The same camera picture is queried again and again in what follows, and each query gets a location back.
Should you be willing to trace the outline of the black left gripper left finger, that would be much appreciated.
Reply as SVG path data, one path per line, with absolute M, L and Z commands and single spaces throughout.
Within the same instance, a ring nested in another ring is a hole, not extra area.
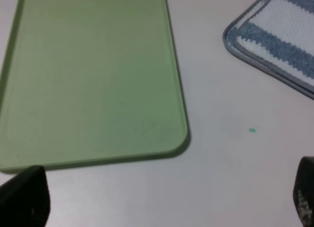
M 31 166 L 0 186 L 2 227 L 44 227 L 51 200 L 43 166 Z

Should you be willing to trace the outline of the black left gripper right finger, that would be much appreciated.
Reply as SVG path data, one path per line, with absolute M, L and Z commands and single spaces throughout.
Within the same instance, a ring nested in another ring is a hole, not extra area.
M 303 157 L 293 188 L 293 201 L 304 227 L 314 226 L 314 158 Z

